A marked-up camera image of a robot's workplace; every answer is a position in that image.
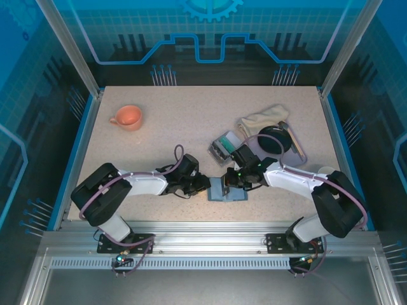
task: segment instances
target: towel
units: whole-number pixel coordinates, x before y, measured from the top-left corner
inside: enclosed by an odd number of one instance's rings
[[[288,117],[288,111],[281,105],[272,106],[263,112],[251,114],[237,121],[237,128],[245,137],[257,135],[266,126],[277,125]]]

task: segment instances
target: orange cup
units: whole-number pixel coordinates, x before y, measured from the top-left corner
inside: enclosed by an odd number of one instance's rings
[[[109,119],[109,122],[128,132],[134,132],[140,129],[142,124],[141,109],[134,105],[122,107],[114,117]]]

